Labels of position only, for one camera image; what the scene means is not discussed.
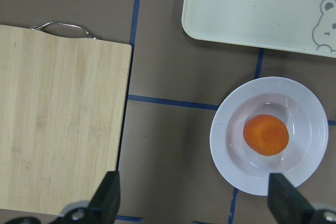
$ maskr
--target wood grain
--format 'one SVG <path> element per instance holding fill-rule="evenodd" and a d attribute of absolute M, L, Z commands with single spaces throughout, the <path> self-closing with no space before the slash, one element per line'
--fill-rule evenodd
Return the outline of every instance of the wood grain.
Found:
<path fill-rule="evenodd" d="M 0 25 L 0 208 L 59 214 L 115 170 L 131 46 Z"/>

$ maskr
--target bear face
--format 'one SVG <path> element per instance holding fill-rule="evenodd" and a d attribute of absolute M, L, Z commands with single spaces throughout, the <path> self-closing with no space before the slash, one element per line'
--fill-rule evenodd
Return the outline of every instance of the bear face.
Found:
<path fill-rule="evenodd" d="M 323 0 L 320 5 L 322 15 L 312 36 L 319 51 L 336 51 L 336 0 Z"/>

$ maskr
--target orange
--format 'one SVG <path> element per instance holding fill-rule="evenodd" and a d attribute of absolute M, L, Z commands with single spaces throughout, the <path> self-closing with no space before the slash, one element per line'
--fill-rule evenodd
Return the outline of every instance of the orange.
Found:
<path fill-rule="evenodd" d="M 244 126 L 243 135 L 247 145 L 264 156 L 282 152 L 289 141 L 285 124 L 272 115 L 258 115 L 249 120 Z"/>

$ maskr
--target white bowl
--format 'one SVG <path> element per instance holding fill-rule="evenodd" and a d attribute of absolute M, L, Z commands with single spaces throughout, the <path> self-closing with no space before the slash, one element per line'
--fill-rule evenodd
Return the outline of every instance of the white bowl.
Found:
<path fill-rule="evenodd" d="M 245 123 L 260 114 L 281 119 L 289 133 L 287 147 L 262 156 L 245 142 Z M 221 175 L 254 195 L 268 194 L 269 173 L 283 173 L 296 187 L 319 166 L 328 143 L 328 120 L 317 97 L 302 84 L 264 77 L 234 90 L 219 106 L 212 122 L 210 148 Z"/>

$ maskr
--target silver handle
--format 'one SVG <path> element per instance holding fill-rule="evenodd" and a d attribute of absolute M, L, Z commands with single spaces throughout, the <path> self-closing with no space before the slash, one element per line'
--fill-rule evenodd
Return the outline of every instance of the silver handle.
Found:
<path fill-rule="evenodd" d="M 70 27 L 74 27 L 74 28 L 78 28 L 78 29 L 81 29 L 82 31 L 84 31 L 84 33 L 86 33 L 86 35 L 88 36 L 88 38 L 90 39 L 99 39 L 98 37 L 92 35 L 91 33 L 89 33 L 87 30 L 83 29 L 82 27 L 80 26 L 76 26 L 76 25 L 71 25 L 71 24 L 65 24 L 65 23 L 60 23 L 60 22 L 47 22 L 43 25 L 40 25 L 40 26 L 32 26 L 31 29 L 32 30 L 39 30 L 39 31 L 42 31 L 45 27 L 49 26 L 49 25 L 52 25 L 52 24 L 55 24 L 55 25 L 62 25 L 62 26 L 70 26 Z"/>

